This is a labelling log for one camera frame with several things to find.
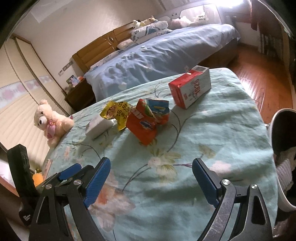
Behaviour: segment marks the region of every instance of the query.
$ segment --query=metal bolt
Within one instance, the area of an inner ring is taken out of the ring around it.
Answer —
[[[76,179],[76,180],[74,181],[74,185],[75,185],[75,186],[78,186],[78,185],[80,185],[80,184],[81,184],[81,180]]]
[[[222,183],[223,183],[224,185],[229,185],[229,184],[230,184],[230,181],[227,180],[227,179],[223,179],[223,180],[222,180]]]
[[[51,184],[47,184],[47,185],[45,186],[45,188],[46,188],[46,189],[51,189],[51,188],[52,188],[52,185],[51,185]]]
[[[258,186],[257,186],[257,184],[251,184],[251,188],[253,188],[253,189],[257,189]]]

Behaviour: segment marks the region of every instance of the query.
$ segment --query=sliding wardrobe door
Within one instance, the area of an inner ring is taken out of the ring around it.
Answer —
[[[3,46],[0,49],[0,143],[7,150],[17,144],[24,145],[32,169],[42,166],[49,150],[43,131],[34,126],[37,107]]]
[[[35,76],[39,84],[45,91],[51,95],[57,102],[59,107],[64,110],[68,115],[74,113],[74,110],[65,101],[65,95],[63,90],[58,84],[52,79],[51,75],[47,72],[44,65],[39,60],[32,46],[18,38],[15,38],[16,43],[19,47],[21,54],[28,63],[28,66],[32,70],[32,74]]]
[[[5,42],[4,47],[14,71],[33,99],[37,103],[40,103],[42,99],[46,99],[53,110],[59,114],[67,115],[67,113],[64,113],[63,110],[58,107],[52,97],[46,94],[37,80],[35,80],[30,70],[24,63],[24,60],[17,49],[15,41],[13,39],[8,39]]]

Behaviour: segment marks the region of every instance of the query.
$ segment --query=red and white carton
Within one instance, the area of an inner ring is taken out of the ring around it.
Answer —
[[[187,109],[211,88],[209,68],[197,65],[168,85],[176,105]]]

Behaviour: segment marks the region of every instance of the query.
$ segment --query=snack bag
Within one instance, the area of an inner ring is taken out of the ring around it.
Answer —
[[[170,116],[170,109],[168,107],[168,100],[152,100],[146,99],[147,105],[158,120],[160,125],[164,125],[168,122]]]
[[[126,127],[126,121],[131,107],[128,102],[109,101],[100,116],[107,120],[116,119],[118,130],[120,131]]]
[[[126,127],[144,144],[148,145],[156,137],[157,119],[143,99],[131,109]]]

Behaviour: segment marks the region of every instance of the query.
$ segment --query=white teddy bear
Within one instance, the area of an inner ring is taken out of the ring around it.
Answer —
[[[137,20],[133,20],[133,28],[138,29],[141,27],[141,22],[138,22]]]

